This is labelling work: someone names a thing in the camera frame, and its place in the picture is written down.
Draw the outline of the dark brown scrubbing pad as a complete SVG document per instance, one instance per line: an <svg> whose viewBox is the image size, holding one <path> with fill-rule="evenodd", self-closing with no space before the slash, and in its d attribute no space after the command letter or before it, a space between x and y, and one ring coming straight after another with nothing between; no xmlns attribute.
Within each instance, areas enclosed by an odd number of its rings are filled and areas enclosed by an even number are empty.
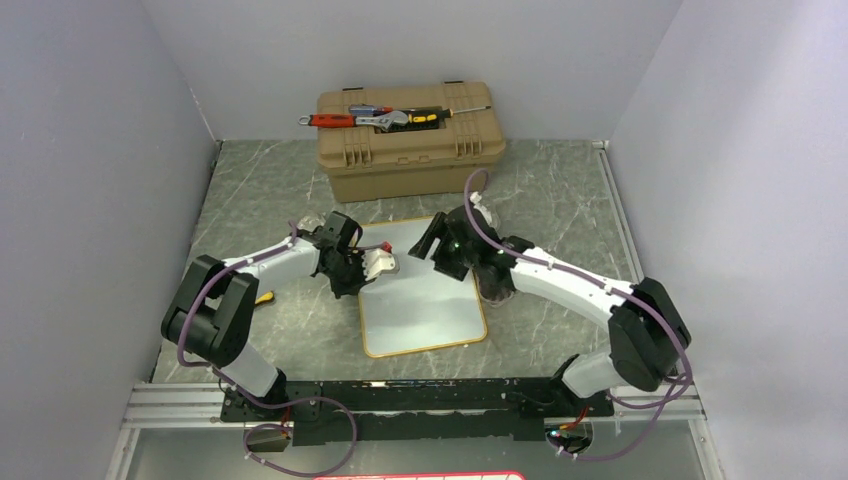
<svg viewBox="0 0 848 480"><path fill-rule="evenodd" d="M482 299L491 306L504 304L516 292L508 269L481 265L474 269L474 275Z"/></svg>

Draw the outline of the yellow framed whiteboard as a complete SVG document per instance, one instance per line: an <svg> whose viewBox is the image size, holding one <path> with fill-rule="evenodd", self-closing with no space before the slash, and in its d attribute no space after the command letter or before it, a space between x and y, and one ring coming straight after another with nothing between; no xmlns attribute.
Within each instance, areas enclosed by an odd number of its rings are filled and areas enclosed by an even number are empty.
<svg viewBox="0 0 848 480"><path fill-rule="evenodd" d="M480 342L488 334L472 274L462 281L434 270L407 252L429 226L429 217L372 223L365 245L392 246L399 271L382 275L359 293L363 348L371 358L418 353Z"/></svg>

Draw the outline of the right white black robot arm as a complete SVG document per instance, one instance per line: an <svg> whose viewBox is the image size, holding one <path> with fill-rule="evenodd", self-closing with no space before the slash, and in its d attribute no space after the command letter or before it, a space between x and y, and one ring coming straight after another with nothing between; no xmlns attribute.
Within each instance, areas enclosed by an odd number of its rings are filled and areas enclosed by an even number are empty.
<svg viewBox="0 0 848 480"><path fill-rule="evenodd" d="M435 271L456 280L473 273L487 299L498 301L515 292L535 295L607 333L606 347L576 355L554 374L551 401L564 415L578 413L591 396L610 388L656 391L691 343L660 282L629 283L562 262L529 240L498 236L474 207L438 213L408 253L431 260Z"/></svg>

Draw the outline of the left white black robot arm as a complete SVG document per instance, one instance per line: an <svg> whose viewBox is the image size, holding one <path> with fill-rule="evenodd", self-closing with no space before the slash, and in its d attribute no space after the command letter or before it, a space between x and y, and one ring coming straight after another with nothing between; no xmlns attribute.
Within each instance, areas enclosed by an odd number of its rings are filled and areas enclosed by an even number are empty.
<svg viewBox="0 0 848 480"><path fill-rule="evenodd" d="M287 377L249 342L256 301L266 292L306 277L328 278L336 297L368 284L363 229L333 211L311 230L297 225L278 243L231 259L196 257L188 266L161 323L186 368L208 368L236 387L264 420L287 406Z"/></svg>

